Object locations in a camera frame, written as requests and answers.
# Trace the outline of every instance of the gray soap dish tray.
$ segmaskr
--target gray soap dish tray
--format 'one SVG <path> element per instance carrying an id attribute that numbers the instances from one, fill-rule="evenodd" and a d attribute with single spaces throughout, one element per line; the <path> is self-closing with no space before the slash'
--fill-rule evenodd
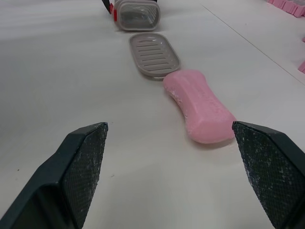
<path id="1" fill-rule="evenodd" d="M 180 60 L 168 40 L 157 33 L 140 33 L 129 40 L 133 59 L 141 73 L 162 79 L 180 68 Z"/>

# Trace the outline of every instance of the black gripper pad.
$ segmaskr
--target black gripper pad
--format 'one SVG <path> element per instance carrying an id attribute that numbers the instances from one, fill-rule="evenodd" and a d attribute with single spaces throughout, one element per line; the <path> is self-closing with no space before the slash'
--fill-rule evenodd
<path id="1" fill-rule="evenodd" d="M 107 131 L 107 123 L 98 123 L 68 134 L 17 196 L 0 229 L 81 229 L 99 180 Z"/>
<path id="2" fill-rule="evenodd" d="M 305 229 L 305 154 L 285 134 L 234 122 L 249 182 L 276 229 Z"/>

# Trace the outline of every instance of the pink object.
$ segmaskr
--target pink object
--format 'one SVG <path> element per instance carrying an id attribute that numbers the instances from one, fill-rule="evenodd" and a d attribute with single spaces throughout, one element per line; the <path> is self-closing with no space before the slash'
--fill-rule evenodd
<path id="1" fill-rule="evenodd" d="M 305 16 L 305 0 L 267 0 L 267 2 L 297 18 Z"/>
<path id="2" fill-rule="evenodd" d="M 303 64 L 301 64 L 301 66 L 298 68 L 298 70 L 305 73 L 305 61 L 303 62 Z"/>
<path id="3" fill-rule="evenodd" d="M 304 15 L 305 15 L 305 6 L 298 6 L 294 13 L 294 16 L 300 18 Z"/>
<path id="4" fill-rule="evenodd" d="M 232 124 L 235 117 L 216 98 L 200 71 L 170 73 L 164 78 L 163 85 L 180 106 L 191 139 L 207 144 L 234 137 Z"/>

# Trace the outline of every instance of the soap dish lid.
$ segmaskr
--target soap dish lid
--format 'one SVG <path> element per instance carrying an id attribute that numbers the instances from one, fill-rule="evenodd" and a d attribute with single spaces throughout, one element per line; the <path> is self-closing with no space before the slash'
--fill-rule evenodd
<path id="1" fill-rule="evenodd" d="M 125 31 L 153 31 L 160 21 L 160 7 L 153 0 L 116 0 L 115 24 Z"/>
<path id="2" fill-rule="evenodd" d="M 180 60 L 168 40 L 157 33 L 140 33 L 129 40 L 133 59 L 139 71 L 162 79 L 180 68 Z"/>

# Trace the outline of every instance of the textured grip surface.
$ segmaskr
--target textured grip surface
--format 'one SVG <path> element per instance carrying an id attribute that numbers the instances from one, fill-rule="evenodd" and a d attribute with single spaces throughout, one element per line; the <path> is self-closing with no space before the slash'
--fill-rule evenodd
<path id="1" fill-rule="evenodd" d="M 100 176 L 107 124 L 89 134 L 63 176 L 62 186 L 74 220 L 82 228 Z"/>
<path id="2" fill-rule="evenodd" d="M 254 192 L 273 226 L 284 228 L 304 196 L 304 176 L 268 136 L 236 123 L 233 130 Z"/>

